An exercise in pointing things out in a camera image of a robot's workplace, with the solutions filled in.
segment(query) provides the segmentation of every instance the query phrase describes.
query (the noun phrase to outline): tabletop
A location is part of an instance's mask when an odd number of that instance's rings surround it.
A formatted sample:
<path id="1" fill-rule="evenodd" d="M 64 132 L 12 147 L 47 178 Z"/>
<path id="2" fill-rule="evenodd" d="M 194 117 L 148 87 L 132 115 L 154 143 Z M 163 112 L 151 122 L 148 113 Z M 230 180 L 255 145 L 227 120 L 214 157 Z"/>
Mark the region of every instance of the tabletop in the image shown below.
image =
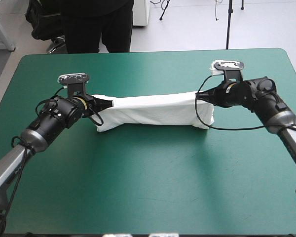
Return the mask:
<path id="1" fill-rule="evenodd" d="M 171 94 L 197 90 L 217 59 L 244 62 L 244 79 L 273 79 L 296 114 L 296 73 L 278 48 L 30 55 L 0 104 L 0 158 L 61 74 L 88 73 L 89 94 Z M 260 125 L 239 106 L 215 107 L 214 119 L 220 127 Z M 296 234 L 295 188 L 295 163 L 265 129 L 125 124 L 97 133 L 81 119 L 25 167 L 6 233 Z"/>

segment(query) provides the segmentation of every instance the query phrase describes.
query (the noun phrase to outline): white floor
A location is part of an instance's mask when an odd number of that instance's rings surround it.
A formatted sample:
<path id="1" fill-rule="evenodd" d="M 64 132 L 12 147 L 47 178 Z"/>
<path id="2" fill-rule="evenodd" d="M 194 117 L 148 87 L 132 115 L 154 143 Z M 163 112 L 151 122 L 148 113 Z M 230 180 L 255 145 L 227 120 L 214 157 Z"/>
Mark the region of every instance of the white floor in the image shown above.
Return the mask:
<path id="1" fill-rule="evenodd" d="M 171 0 L 163 21 L 160 4 L 151 4 L 149 25 L 134 28 L 131 51 L 225 49 L 228 3 L 218 4 L 218 21 L 214 0 Z M 245 0 L 245 10 L 240 3 L 234 0 L 229 48 L 279 47 L 296 70 L 296 0 Z M 0 1 L 0 21 L 16 45 L 0 78 L 0 100 L 20 59 L 46 53 L 50 46 L 31 37 L 24 17 L 27 4 L 28 0 Z M 100 49 L 106 52 L 103 45 Z"/>

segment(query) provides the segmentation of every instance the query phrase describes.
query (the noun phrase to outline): folded white cloth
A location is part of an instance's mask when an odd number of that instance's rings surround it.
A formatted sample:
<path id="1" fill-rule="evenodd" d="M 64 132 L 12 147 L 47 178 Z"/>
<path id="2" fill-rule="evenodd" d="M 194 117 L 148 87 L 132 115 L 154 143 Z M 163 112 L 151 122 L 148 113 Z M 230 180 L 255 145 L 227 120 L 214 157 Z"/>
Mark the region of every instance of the folded white cloth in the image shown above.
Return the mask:
<path id="1" fill-rule="evenodd" d="M 150 95 L 116 98 L 105 95 L 94 97 L 113 100 L 113 107 L 99 112 L 104 124 L 97 126 L 98 132 L 104 132 L 124 123 L 142 123 L 154 125 L 192 125 L 208 129 L 197 118 L 195 112 L 195 93 L 187 92 L 170 95 Z M 198 113 L 207 124 L 214 122 L 214 106 L 197 101 Z M 96 115 L 92 118 L 99 121 Z"/>

